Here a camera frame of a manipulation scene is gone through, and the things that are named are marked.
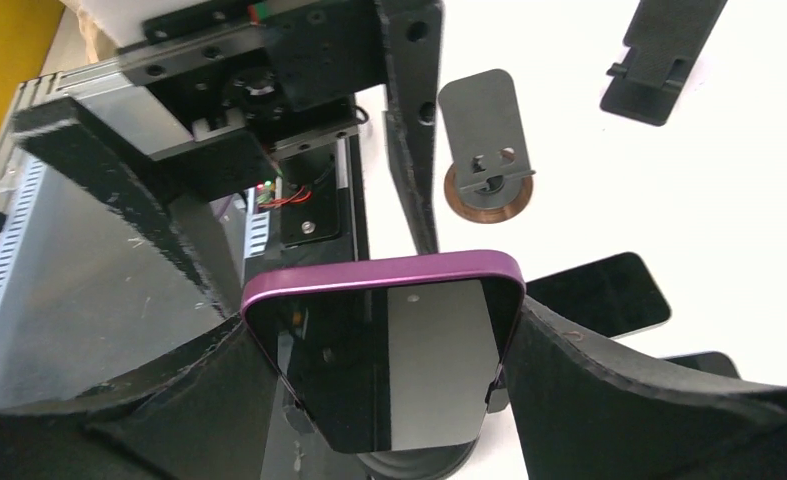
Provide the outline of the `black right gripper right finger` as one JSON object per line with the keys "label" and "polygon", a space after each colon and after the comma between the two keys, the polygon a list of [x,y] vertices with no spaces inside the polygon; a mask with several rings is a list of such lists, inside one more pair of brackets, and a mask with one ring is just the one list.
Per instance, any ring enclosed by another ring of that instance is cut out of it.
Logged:
{"label": "black right gripper right finger", "polygon": [[787,387],[650,357],[532,298],[504,375],[532,479],[787,479]]}

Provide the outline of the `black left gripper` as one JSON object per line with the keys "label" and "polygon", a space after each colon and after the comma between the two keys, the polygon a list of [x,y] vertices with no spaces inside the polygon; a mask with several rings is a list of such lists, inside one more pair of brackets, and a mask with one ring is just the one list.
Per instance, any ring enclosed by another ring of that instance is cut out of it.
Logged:
{"label": "black left gripper", "polygon": [[268,147],[381,86],[389,169],[419,254],[433,208],[441,1],[203,1],[138,21],[118,73],[147,103],[102,119],[72,94],[18,113],[17,144],[111,206],[214,200],[274,171]]}

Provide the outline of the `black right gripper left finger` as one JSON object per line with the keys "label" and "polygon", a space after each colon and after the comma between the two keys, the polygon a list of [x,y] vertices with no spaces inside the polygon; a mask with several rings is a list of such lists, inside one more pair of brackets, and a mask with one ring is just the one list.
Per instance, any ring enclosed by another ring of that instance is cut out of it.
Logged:
{"label": "black right gripper left finger", "polygon": [[232,319],[76,397],[0,410],[0,479],[255,479],[275,386]]}

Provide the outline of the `black round disc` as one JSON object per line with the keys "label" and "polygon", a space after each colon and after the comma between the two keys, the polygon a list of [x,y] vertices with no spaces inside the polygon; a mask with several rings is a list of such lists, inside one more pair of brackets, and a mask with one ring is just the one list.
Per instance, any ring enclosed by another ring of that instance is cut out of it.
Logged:
{"label": "black round disc", "polygon": [[460,445],[356,454],[375,480],[448,479],[471,457],[478,440]]}

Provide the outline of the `purple phone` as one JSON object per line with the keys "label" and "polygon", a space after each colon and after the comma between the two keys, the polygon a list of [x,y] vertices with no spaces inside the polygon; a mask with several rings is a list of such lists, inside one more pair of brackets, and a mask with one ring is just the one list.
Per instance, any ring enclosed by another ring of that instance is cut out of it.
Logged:
{"label": "purple phone", "polygon": [[525,295],[495,250],[295,267],[245,286],[242,316],[335,451],[467,444]]}

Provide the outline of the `black phone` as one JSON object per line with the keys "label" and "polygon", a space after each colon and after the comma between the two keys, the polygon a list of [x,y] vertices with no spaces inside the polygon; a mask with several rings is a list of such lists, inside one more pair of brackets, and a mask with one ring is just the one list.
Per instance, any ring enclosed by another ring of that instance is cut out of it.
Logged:
{"label": "black phone", "polygon": [[606,337],[667,322],[671,308],[641,257],[624,252],[529,281],[527,294]]}

